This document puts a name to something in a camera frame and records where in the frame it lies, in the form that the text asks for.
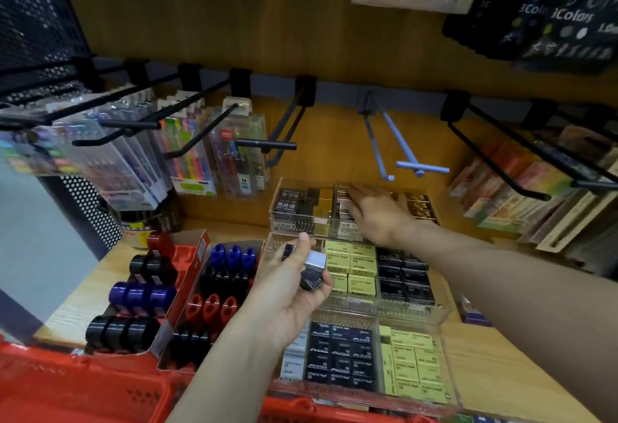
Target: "forearm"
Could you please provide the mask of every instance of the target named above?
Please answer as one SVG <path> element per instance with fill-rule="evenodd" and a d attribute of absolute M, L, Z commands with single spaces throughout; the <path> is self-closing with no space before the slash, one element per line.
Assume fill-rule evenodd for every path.
<path fill-rule="evenodd" d="M 281 350 L 251 311 L 221 333 L 167 423 L 256 421 Z"/>
<path fill-rule="evenodd" d="M 618 413 L 616 285 L 433 223 L 406 223 L 396 247 L 440 271 L 517 348 L 599 418 Z"/>

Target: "wooden wall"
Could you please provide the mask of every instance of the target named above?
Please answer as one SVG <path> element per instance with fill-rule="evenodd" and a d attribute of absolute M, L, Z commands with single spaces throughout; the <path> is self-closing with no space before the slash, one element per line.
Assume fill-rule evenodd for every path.
<path fill-rule="evenodd" d="M 616 72 L 596 78 L 515 72 L 509 63 L 487 60 L 444 38 L 443 14 L 352 5 L 350 0 L 71 1 L 90 48 L 106 57 L 200 62 L 211 69 L 237 66 L 282 76 L 314 74 L 339 82 L 618 106 L 613 92 Z M 260 98 L 254 104 L 267 116 L 269 129 L 285 106 Z M 422 162 L 456 171 L 469 159 L 466 147 L 435 117 L 404 113 L 392 117 Z M 493 133 L 477 120 L 465 120 L 460 126 L 477 142 Z M 443 193 L 453 174 L 416 179 L 412 171 L 395 169 L 403 153 L 381 119 L 374 120 L 374 127 L 386 167 L 396 176 L 395 186 Z M 352 109 L 310 109 L 294 140 L 299 149 L 284 155 L 273 171 L 274 181 L 282 175 L 380 181 L 365 126 Z M 271 196 L 268 191 L 258 203 L 182 199 L 190 216 L 266 225 Z"/>

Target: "pencil sharpener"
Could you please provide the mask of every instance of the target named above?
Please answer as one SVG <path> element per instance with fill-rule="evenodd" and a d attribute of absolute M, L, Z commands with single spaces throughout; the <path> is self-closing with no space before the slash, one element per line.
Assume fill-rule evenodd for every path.
<path fill-rule="evenodd" d="M 286 244 L 281 261 L 287 259 L 293 253 L 296 246 Z M 315 291 L 322 284 L 322 273 L 326 268 L 326 254 L 315 250 L 309 251 L 305 260 L 305 268 L 300 272 L 300 287 L 306 291 Z"/>

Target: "hand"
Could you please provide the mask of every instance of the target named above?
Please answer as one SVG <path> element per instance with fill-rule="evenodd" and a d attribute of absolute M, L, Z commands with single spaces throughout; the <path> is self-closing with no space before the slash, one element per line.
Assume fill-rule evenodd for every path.
<path fill-rule="evenodd" d="M 351 216 L 362 233 L 379 246 L 397 247 L 397 232 L 405 224 L 415 222 L 403 193 L 395 202 L 381 187 L 350 185 L 348 194 L 354 202 L 350 206 Z"/>
<path fill-rule="evenodd" d="M 259 266 L 251 292 L 240 310 L 254 314 L 252 326 L 263 326 L 264 333 L 281 350 L 296 339 L 311 313 L 331 294 L 334 283 L 331 274 L 324 270 L 318 289 L 312 292 L 301 289 L 300 272 L 315 240 L 301 232 L 290 244 L 295 244 L 296 249 L 283 262 L 285 244 L 277 249 L 270 263 Z"/>

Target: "floor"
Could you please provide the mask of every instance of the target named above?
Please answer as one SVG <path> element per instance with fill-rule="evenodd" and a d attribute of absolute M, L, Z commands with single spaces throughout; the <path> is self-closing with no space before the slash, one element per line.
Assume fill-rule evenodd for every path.
<path fill-rule="evenodd" d="M 2 154 L 0 219 L 0 291 L 45 322 L 97 259 L 38 180 L 16 173 Z"/>

